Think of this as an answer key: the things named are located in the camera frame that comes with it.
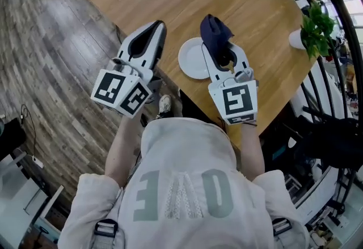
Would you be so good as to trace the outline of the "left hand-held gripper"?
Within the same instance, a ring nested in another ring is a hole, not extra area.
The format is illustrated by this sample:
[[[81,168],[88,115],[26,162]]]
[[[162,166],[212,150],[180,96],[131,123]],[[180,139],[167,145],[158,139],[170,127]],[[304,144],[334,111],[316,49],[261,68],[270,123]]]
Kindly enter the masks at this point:
[[[118,57],[112,58],[107,67],[100,70],[91,99],[134,118],[144,104],[151,103],[156,97],[154,68],[161,58],[166,35],[165,23],[156,20],[127,36]]]

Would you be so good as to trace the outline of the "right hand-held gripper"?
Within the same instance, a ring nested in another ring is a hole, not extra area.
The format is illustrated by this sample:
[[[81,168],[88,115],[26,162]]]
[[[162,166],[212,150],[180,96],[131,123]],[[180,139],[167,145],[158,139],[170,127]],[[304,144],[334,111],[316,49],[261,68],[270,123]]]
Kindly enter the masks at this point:
[[[227,69],[221,67],[210,55],[206,45],[201,44],[209,75],[222,75]],[[244,50],[231,42],[227,43],[227,54],[233,69],[240,70],[224,79],[209,84],[208,90],[222,119],[228,125],[248,124],[255,126],[258,113],[258,81],[249,67]]]

